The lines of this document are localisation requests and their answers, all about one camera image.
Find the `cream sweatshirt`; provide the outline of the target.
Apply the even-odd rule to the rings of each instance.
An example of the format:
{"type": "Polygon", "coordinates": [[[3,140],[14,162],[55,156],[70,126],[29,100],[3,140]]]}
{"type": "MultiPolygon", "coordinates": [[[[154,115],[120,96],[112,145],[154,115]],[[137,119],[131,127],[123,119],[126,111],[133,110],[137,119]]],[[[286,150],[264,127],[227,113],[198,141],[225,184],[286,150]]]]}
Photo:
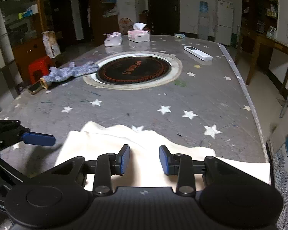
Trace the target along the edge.
{"type": "Polygon", "coordinates": [[[166,176],[160,163],[159,147],[162,144],[172,154],[186,154],[194,160],[203,161],[206,156],[216,156],[213,149],[175,144],[155,131],[143,130],[142,127],[103,127],[95,122],[87,122],[80,131],[69,132],[55,164],[77,156],[96,160],[102,154],[117,154],[125,144],[131,148],[130,160],[123,176],[112,176],[114,189],[118,186],[175,188],[177,177],[166,176]]]}

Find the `black smartphone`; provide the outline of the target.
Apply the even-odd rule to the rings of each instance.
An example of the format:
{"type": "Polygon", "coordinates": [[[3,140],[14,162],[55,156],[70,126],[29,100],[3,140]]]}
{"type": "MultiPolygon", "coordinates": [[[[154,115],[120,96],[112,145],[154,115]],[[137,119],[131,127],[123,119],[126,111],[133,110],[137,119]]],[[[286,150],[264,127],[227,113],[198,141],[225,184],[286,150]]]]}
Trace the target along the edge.
{"type": "Polygon", "coordinates": [[[35,82],[33,85],[31,85],[27,88],[27,90],[30,94],[36,94],[36,93],[40,92],[40,90],[42,90],[42,89],[43,89],[43,86],[41,85],[40,81],[35,82]]]}

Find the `blue knit work glove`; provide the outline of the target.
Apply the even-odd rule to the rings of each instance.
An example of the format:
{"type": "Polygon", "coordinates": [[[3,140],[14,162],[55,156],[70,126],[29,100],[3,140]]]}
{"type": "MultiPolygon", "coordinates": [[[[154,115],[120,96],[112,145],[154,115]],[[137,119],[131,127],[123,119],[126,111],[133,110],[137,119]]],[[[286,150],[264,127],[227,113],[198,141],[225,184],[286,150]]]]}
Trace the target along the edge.
{"type": "Polygon", "coordinates": [[[99,66],[92,61],[80,66],[76,66],[75,62],[71,62],[67,67],[51,67],[49,70],[50,73],[48,75],[45,75],[39,79],[44,89],[48,89],[53,83],[63,82],[71,77],[79,77],[97,72],[99,70],[99,66]]]}

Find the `red plastic stool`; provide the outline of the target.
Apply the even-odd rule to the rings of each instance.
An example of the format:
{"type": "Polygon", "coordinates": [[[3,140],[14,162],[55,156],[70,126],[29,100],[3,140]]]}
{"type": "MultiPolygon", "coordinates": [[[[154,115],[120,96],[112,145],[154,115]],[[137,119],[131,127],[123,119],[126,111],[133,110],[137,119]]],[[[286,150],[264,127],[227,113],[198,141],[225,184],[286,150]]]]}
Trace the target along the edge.
{"type": "Polygon", "coordinates": [[[28,66],[28,73],[31,84],[37,82],[41,77],[50,73],[49,69],[53,66],[53,62],[49,56],[36,59],[28,66]]]}

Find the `round induction hotpot cooker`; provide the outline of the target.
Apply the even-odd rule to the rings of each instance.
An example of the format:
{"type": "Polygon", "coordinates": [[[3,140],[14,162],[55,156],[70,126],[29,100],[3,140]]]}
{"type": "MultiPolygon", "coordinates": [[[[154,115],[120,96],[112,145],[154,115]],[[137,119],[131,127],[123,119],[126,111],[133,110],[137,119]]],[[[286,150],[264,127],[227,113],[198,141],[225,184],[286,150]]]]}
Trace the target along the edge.
{"type": "Polygon", "coordinates": [[[96,62],[97,72],[83,76],[88,85],[112,90],[141,90],[166,85],[178,79],[181,60],[151,51],[123,52],[96,62]]]}

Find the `white paper bag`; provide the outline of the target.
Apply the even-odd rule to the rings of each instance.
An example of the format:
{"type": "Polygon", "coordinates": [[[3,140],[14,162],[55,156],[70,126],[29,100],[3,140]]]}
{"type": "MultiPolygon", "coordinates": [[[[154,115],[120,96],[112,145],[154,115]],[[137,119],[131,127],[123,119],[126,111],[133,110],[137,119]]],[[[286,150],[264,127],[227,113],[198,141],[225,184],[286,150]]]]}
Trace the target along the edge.
{"type": "Polygon", "coordinates": [[[50,59],[55,58],[56,56],[60,55],[60,48],[56,41],[56,36],[54,31],[45,31],[42,32],[42,42],[45,47],[45,51],[47,56],[50,59]]]}

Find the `white remote control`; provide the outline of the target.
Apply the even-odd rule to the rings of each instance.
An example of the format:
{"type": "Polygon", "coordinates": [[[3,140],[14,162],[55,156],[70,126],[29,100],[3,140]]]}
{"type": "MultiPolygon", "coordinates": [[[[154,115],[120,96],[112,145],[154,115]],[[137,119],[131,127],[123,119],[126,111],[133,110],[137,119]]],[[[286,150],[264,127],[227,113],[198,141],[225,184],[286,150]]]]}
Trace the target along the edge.
{"type": "Polygon", "coordinates": [[[213,57],[208,55],[207,53],[204,53],[203,51],[194,48],[192,46],[184,46],[184,50],[188,53],[192,54],[193,56],[196,56],[197,58],[201,59],[202,61],[212,61],[213,57]]]}

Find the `small pink tissue pack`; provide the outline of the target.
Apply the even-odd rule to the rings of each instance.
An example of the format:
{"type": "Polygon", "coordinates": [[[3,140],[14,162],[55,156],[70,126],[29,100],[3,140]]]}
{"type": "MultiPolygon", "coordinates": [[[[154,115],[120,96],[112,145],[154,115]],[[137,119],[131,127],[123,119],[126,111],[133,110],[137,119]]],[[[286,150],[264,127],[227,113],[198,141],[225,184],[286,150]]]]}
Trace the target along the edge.
{"type": "Polygon", "coordinates": [[[107,38],[104,40],[105,47],[121,46],[122,35],[119,32],[113,32],[111,34],[104,34],[107,38]]]}

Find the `small teal packet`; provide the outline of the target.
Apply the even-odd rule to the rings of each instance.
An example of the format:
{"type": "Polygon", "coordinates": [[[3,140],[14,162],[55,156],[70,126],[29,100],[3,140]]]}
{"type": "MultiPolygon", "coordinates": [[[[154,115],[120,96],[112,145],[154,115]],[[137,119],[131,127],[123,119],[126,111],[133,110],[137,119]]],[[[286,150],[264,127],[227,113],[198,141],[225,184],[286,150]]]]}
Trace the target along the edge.
{"type": "Polygon", "coordinates": [[[177,39],[184,39],[184,38],[185,38],[185,35],[184,35],[184,34],[177,34],[177,33],[175,33],[175,34],[174,34],[174,37],[177,38],[177,39]]]}

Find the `pink tissue box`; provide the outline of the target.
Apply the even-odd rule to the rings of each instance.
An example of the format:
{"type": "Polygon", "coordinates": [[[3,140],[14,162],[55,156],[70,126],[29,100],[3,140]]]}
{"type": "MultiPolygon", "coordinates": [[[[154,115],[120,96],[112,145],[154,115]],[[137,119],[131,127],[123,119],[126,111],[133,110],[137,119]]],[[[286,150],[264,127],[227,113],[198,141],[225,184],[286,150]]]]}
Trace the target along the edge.
{"type": "Polygon", "coordinates": [[[145,27],[145,23],[134,23],[132,26],[132,30],[128,31],[127,33],[128,40],[136,43],[148,42],[150,40],[150,32],[144,30],[145,27]]]}

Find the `red patterned fan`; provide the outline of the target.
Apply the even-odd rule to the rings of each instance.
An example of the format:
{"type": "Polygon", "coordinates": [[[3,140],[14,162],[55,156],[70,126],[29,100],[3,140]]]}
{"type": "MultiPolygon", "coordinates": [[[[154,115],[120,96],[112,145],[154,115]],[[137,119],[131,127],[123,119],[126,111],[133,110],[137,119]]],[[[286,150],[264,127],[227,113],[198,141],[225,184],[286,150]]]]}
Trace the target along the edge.
{"type": "Polygon", "coordinates": [[[134,23],[129,18],[121,18],[118,21],[119,32],[121,35],[127,35],[127,32],[133,29],[134,23]]]}

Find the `water dispenser with blue bottle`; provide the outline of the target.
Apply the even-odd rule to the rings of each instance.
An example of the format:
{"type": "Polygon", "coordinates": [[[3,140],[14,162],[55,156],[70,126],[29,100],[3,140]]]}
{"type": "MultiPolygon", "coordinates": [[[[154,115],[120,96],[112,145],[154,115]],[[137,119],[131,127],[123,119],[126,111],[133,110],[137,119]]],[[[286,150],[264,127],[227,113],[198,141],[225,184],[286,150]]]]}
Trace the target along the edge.
{"type": "Polygon", "coordinates": [[[207,40],[209,35],[209,14],[208,3],[200,1],[198,16],[198,37],[207,40]]]}

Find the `dark wooden side table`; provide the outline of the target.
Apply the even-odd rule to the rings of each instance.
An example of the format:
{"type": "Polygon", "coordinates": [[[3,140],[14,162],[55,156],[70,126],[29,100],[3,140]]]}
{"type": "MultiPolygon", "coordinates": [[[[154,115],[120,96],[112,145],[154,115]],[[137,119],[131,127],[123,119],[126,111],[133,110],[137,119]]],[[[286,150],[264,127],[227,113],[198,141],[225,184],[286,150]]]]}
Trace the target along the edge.
{"type": "Polygon", "coordinates": [[[288,46],[275,39],[271,39],[264,34],[260,34],[248,28],[242,27],[240,28],[240,33],[237,37],[238,44],[234,60],[235,64],[239,63],[241,56],[245,52],[245,50],[243,50],[241,47],[245,39],[251,39],[254,41],[254,47],[252,49],[252,52],[250,53],[250,68],[245,84],[247,86],[250,85],[252,78],[255,75],[255,71],[259,69],[268,76],[268,78],[276,86],[283,98],[286,98],[288,96],[288,88],[286,88],[286,84],[288,82],[288,67],[283,81],[279,81],[275,74],[273,74],[272,71],[269,69],[269,67],[273,51],[277,50],[288,56],[288,46]]]}

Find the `white refrigerator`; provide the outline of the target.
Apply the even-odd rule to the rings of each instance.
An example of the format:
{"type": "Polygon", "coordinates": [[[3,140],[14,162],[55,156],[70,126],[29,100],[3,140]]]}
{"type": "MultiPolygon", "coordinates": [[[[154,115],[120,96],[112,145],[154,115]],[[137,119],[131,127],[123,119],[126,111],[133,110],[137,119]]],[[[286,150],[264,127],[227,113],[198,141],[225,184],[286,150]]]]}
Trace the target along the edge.
{"type": "Polygon", "coordinates": [[[233,4],[224,0],[216,2],[215,40],[217,43],[229,46],[233,32],[233,4]]]}

